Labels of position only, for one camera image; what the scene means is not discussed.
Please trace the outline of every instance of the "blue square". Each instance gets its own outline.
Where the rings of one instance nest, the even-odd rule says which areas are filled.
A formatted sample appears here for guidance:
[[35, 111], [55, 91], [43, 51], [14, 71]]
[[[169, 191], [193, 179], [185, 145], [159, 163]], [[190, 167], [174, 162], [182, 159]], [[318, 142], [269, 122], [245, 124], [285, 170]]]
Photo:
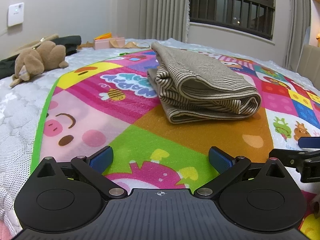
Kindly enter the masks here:
[[294, 107], [297, 110], [298, 117], [300, 117], [301, 119], [307, 121], [308, 123], [320, 129], [320, 124], [313, 110], [311, 110], [309, 107], [306, 107], [295, 100], [292, 100], [292, 102]]
[[147, 51], [147, 52], [144, 52], [143, 54], [145, 54], [145, 55], [155, 55], [156, 53], [154, 51]]

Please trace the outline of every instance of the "brown plush toy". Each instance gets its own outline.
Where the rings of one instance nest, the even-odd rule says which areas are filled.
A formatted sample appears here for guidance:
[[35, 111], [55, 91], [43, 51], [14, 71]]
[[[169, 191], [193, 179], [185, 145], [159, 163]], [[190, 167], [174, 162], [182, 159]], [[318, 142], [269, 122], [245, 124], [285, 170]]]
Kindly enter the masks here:
[[10, 87], [28, 81], [35, 75], [56, 68], [65, 68], [69, 64], [65, 61], [66, 47], [56, 45], [52, 41], [43, 42], [38, 48], [26, 48], [16, 58], [14, 74]]

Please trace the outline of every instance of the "green border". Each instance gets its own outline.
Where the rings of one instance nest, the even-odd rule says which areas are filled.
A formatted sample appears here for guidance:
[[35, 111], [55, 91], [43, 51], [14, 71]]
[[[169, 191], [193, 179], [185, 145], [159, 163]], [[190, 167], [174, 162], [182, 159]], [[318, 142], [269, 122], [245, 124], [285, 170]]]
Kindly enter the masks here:
[[[130, 52], [128, 54], [142, 52], [142, 51], [145, 51], [145, 50], [151, 50], [151, 47], [147, 48], [147, 49], [139, 49], [137, 51], [133, 51], [133, 52]], [[105, 60], [109, 60], [109, 59], [112, 59], [112, 58], [115, 58], [115, 57], [120, 57], [120, 55], [114, 56], [114, 57], [110, 57], [110, 58], [106, 58], [104, 60], [97, 61], [95, 63], [102, 62], [102, 61], [105, 61]], [[56, 80], [56, 82], [53, 84], [53, 86], [52, 86], [52, 88], [51, 88], [51, 90], [50, 90], [50, 92], [48, 94], [48, 97], [45, 100], [45, 103], [44, 103], [44, 106], [43, 106], [43, 109], [42, 109], [42, 112], [41, 112], [41, 115], [40, 115], [37, 131], [36, 131], [36, 138], [35, 138], [35, 142], [33, 144], [33, 151], [32, 151], [32, 156], [31, 156], [31, 165], [30, 165], [30, 174], [36, 169], [36, 167], [39, 164], [40, 150], [41, 150], [41, 144], [42, 144], [42, 136], [43, 136], [43, 129], [44, 129], [44, 121], [47, 118], [46, 115], [47, 115], [47, 112], [48, 112], [49, 104], [51, 102], [51, 98], [52, 98], [53, 92], [57, 87], [57, 83], [58, 83], [59, 79], [60, 78], [58, 78]]]

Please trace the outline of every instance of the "metal screw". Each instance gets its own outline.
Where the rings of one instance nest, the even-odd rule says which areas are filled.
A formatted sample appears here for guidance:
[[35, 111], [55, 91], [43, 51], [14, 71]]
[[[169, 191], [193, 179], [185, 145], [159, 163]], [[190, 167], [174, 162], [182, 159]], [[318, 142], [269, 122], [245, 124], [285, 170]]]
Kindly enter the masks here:
[[201, 196], [209, 196], [213, 193], [212, 189], [207, 188], [207, 187], [202, 187], [197, 190], [197, 193]]
[[109, 190], [109, 194], [113, 195], [113, 196], [120, 196], [123, 193], [124, 193], [124, 190], [119, 187], [115, 187], [115, 188], [112, 188], [111, 190]]

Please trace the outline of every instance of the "yellow square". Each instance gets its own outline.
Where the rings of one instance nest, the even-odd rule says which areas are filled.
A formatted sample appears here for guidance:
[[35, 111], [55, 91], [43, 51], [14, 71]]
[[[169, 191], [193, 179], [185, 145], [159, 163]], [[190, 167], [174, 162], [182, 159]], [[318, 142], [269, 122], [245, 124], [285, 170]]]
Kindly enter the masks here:
[[91, 65], [78, 68], [77, 70], [62, 75], [58, 81], [57, 86], [62, 89], [67, 89], [81, 82], [82, 80], [87, 79], [88, 77], [94, 76], [95, 74], [119, 67], [122, 66], [111, 62], [93, 63]]
[[316, 103], [320, 104], [320, 97], [314, 95], [314, 94], [311, 94], [307, 91], [308, 95], [310, 96], [310, 98], [315, 101]]
[[290, 95], [291, 99], [303, 104], [306, 107], [309, 107], [310, 109], [313, 109], [312, 105], [311, 105], [311, 102], [310, 102], [310, 100], [308, 98], [306, 98], [306, 97], [304, 97], [304, 96], [302, 96], [302, 95], [298, 94], [297, 92], [294, 92], [294, 91], [292, 91], [290, 89], [288, 90], [288, 92], [289, 92], [289, 95]]

